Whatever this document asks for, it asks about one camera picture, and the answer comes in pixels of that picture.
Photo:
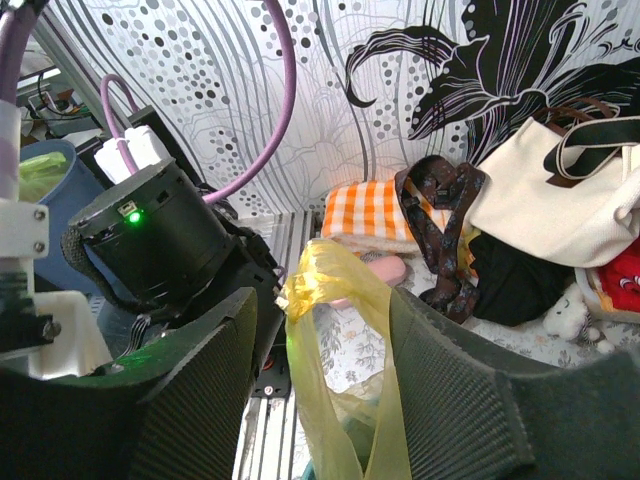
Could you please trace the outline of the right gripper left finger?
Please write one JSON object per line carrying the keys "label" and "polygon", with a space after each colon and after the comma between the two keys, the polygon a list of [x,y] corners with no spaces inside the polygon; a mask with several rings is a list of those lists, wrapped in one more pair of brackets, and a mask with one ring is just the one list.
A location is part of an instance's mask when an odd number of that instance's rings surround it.
{"label": "right gripper left finger", "polygon": [[228,479],[253,384],[257,295],[243,287],[96,373],[54,383],[53,479]]}

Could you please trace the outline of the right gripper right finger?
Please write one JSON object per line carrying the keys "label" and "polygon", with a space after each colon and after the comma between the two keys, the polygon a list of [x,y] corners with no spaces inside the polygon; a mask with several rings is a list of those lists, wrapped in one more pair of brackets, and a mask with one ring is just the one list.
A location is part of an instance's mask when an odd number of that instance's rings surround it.
{"label": "right gripper right finger", "polygon": [[535,479],[514,377],[552,372],[393,290],[390,332],[415,479]]}

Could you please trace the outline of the yellow trash bag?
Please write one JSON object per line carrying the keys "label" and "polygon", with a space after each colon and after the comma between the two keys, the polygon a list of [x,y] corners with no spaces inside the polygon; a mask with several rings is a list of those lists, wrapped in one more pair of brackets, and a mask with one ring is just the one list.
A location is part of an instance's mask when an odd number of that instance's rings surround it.
{"label": "yellow trash bag", "polygon": [[391,294],[346,248],[314,239],[278,300],[316,479],[411,476],[391,345]]}

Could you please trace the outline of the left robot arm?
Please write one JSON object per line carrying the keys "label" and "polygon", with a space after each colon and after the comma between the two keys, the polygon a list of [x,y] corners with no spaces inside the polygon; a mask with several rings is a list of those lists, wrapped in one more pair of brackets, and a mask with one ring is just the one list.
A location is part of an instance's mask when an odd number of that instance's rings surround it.
{"label": "left robot arm", "polygon": [[278,263],[267,243],[206,203],[174,158],[98,195],[69,220],[60,247],[109,302],[170,329],[250,287],[257,294],[260,354],[277,338]]}

